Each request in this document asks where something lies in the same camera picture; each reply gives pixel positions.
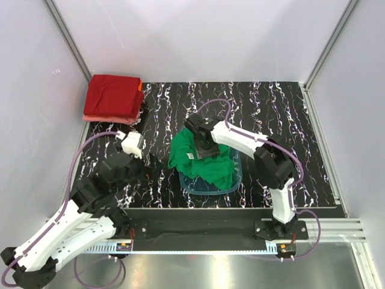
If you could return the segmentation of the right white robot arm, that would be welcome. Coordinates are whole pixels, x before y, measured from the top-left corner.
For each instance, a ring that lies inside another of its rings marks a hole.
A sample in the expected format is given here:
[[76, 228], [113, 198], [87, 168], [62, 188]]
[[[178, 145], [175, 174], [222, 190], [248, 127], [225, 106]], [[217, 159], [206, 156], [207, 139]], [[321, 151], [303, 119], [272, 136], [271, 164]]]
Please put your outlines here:
[[200, 157], [213, 156], [219, 145], [226, 145], [254, 159], [257, 179], [269, 189], [273, 202], [272, 220], [255, 224], [256, 237], [291, 238], [298, 220], [293, 197], [294, 172], [302, 168], [298, 159], [278, 138], [246, 131], [218, 117], [204, 119], [194, 113], [184, 125], [193, 134]]

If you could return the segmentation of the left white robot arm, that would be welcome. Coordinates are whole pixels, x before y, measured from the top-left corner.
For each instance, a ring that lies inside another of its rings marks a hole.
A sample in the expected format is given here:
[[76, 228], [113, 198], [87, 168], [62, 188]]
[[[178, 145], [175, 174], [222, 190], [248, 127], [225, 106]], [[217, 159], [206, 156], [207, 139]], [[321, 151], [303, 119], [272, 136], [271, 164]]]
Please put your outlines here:
[[162, 163], [154, 154], [149, 164], [133, 154], [116, 152], [78, 181], [69, 200], [28, 241], [7, 247], [1, 258], [14, 283], [6, 287], [43, 288], [69, 261], [108, 238], [132, 237], [134, 229], [123, 209], [113, 203], [120, 188], [156, 179]]

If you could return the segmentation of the green t shirt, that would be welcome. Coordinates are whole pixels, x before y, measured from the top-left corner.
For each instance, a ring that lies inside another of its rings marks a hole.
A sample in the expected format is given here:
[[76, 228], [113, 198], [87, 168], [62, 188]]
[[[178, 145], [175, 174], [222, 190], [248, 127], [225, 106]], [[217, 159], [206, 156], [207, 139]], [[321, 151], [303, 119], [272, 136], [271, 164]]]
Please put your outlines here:
[[182, 128], [172, 139], [168, 167], [194, 179], [201, 177], [210, 185], [220, 190], [232, 187], [235, 164], [230, 157], [231, 148], [221, 144], [216, 157], [198, 159], [194, 135]]

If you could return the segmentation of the blue transparent plastic tray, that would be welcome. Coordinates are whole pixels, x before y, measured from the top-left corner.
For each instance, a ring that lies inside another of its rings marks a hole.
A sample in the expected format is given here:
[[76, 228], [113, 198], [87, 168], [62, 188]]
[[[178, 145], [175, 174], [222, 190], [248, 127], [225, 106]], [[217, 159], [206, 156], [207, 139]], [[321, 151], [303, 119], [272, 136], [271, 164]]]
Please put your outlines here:
[[227, 190], [222, 190], [213, 184], [206, 182], [200, 176], [189, 178], [179, 172], [179, 181], [181, 187], [190, 194], [199, 196], [214, 196], [221, 194], [232, 193], [237, 190], [242, 182], [242, 165], [240, 153], [233, 148], [230, 148], [229, 157], [234, 163], [234, 172], [232, 175], [232, 186]]

